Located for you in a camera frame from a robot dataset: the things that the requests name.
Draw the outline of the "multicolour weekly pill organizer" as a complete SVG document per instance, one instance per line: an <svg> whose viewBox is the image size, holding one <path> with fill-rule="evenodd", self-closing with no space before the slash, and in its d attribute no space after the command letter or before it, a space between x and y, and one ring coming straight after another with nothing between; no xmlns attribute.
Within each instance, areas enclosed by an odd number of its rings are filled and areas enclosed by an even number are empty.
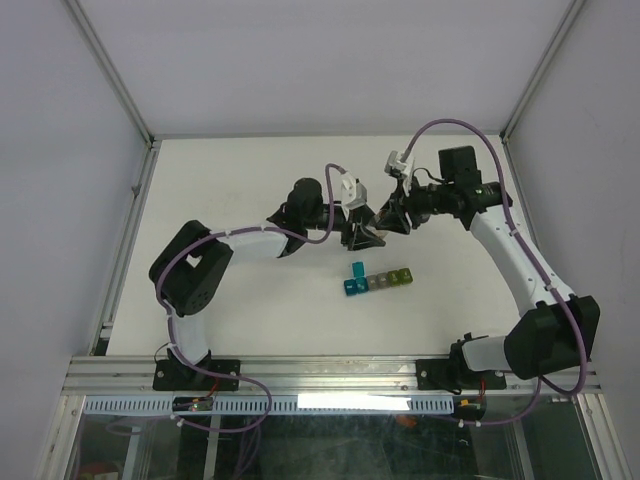
<svg viewBox="0 0 640 480"><path fill-rule="evenodd" d="M388 288L410 285L413 274L408 267L379 273L366 271L361 261L351 264L352 277L343 281L343 290L347 297L367 294Z"/></svg>

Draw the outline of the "clear pill bottle with capsules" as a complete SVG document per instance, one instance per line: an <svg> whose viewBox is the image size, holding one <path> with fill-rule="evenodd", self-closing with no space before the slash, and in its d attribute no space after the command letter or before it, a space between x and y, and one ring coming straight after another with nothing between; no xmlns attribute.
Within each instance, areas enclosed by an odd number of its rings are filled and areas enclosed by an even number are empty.
<svg viewBox="0 0 640 480"><path fill-rule="evenodd" d="M368 223L367 227L370 233L380 241L384 241L386 239L388 232L386 230L379 229L373 220Z"/></svg>

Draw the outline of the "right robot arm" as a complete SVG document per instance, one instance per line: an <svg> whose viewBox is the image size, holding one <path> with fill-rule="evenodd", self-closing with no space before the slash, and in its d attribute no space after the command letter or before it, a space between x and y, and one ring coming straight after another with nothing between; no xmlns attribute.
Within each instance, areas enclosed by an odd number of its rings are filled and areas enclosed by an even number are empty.
<svg viewBox="0 0 640 480"><path fill-rule="evenodd" d="M515 217L502 182L484 182L475 150L438 153L441 176L421 185L408 152L390 153L385 172L397 182L371 222L383 232L409 234L434 215L450 215L484 247L506 282L519 321L505 336L466 335L452 344L448 378L469 387L486 371L537 378L567 396L585 386L600 318L591 296L578 296L552 270Z"/></svg>

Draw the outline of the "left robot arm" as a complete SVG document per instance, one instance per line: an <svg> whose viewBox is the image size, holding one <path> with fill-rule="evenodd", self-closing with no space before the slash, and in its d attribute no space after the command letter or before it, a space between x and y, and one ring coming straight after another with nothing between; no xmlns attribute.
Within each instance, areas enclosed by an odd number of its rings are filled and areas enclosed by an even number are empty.
<svg viewBox="0 0 640 480"><path fill-rule="evenodd" d="M214 232L198 220L188 221L152 263L149 279L167 312L169 352L177 361L174 375L184 386L194 389L208 380L203 311L229 266L288 257L314 242L311 230L324 233L317 243L338 232L350 251L385 245L370 228L375 213L367 205L364 186L349 173L340 181L339 200L324 200L321 184L313 178L296 181L284 203L260 225Z"/></svg>

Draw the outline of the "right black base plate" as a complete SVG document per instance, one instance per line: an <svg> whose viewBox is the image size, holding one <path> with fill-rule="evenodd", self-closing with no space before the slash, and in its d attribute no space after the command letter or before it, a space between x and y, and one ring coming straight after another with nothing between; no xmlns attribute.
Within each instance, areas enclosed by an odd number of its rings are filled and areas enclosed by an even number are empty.
<svg viewBox="0 0 640 480"><path fill-rule="evenodd" d="M505 390L507 387L505 378L493 371L474 372L449 358L418 359L415 370L421 391L444 390L460 395L463 390Z"/></svg>

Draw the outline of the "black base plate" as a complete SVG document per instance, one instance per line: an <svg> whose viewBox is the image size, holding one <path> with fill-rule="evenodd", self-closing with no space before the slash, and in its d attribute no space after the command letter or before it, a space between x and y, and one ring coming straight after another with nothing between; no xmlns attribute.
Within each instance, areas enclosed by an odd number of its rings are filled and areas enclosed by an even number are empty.
<svg viewBox="0 0 640 480"><path fill-rule="evenodd" d="M238 359L218 359L210 354L197 364L197 367L224 375L224 378L211 377L182 364L170 351L165 359L155 361L156 368L152 384L154 391L204 391L214 392L237 391L241 373L241 362Z"/></svg>
<svg viewBox="0 0 640 480"><path fill-rule="evenodd" d="M421 391L444 390L460 395L463 390L505 390L507 387L505 378L493 371L474 372L449 358L418 359L415 370Z"/></svg>

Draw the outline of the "left aluminium frame post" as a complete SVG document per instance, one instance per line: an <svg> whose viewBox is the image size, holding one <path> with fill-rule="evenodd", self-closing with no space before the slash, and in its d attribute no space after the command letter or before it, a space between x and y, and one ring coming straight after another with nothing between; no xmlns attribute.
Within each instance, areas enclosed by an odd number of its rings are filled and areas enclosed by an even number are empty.
<svg viewBox="0 0 640 480"><path fill-rule="evenodd" d="M82 2L78 0L62 0L61 4L64 6L70 20L78 30L89 53L94 58L96 65L113 91L130 123L142 138L144 145L148 149L151 149L154 146L155 135L143 118L140 109L136 105L133 96L101 40L93 22L89 18Z"/></svg>

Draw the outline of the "aluminium frame post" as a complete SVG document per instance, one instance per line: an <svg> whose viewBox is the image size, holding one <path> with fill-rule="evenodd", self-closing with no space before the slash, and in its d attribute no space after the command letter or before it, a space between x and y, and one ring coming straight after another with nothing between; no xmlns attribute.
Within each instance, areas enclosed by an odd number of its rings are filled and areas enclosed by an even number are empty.
<svg viewBox="0 0 640 480"><path fill-rule="evenodd" d="M143 118L140 109L136 105L133 96L101 40L93 22L89 18L82 2L78 0L62 0L61 4L64 6L70 20L78 30L89 53L94 58L96 65L113 91L130 123L142 138L144 145L148 149L151 149L154 146L155 135Z"/></svg>
<svg viewBox="0 0 640 480"><path fill-rule="evenodd" d="M587 4L586 0L571 0L564 10L558 24L556 25L543 53L537 61L531 75L529 76L523 91L513 107L504 127L500 131L500 139L503 143L508 143L510 137L515 132L528 105L536 94L539 85L550 69L555 57L564 45L567 37L571 33L576 21Z"/></svg>

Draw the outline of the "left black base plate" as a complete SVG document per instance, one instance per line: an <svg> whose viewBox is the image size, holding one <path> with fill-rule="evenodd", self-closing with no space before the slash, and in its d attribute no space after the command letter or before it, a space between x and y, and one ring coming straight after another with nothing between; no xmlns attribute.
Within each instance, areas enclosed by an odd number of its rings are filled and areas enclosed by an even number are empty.
<svg viewBox="0 0 640 480"><path fill-rule="evenodd" d="M210 354L197 364L197 367L224 375L224 378L211 377L182 364L170 351L165 359L155 361L156 368L152 384L154 391L204 391L214 392L237 391L241 373L241 362L238 359L218 359Z"/></svg>

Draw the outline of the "right aluminium frame post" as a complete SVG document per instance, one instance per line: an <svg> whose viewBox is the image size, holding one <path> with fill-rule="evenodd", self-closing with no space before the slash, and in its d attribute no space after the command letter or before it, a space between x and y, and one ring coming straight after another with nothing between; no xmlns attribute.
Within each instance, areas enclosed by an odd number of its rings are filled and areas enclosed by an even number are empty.
<svg viewBox="0 0 640 480"><path fill-rule="evenodd" d="M576 21L587 4L586 0L571 0L564 10L558 24L556 25L543 53L537 61L531 75L529 76L523 91L513 107L504 127L500 131L500 139L503 143L508 143L510 137L515 132L528 105L536 94L539 85L550 69L555 57L564 45L567 37L571 33Z"/></svg>

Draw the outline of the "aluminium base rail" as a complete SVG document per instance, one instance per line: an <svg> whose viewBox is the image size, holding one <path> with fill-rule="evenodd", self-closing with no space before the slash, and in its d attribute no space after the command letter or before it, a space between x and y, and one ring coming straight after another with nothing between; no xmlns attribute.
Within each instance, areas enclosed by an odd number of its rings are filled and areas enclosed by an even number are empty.
<svg viewBox="0 0 640 480"><path fill-rule="evenodd" d="M153 356L75 357L66 374L67 395L118 395L160 392L152 389L157 359ZM415 356L238 356L241 373L273 394L297 392L422 393ZM258 394L239 381L238 393Z"/></svg>

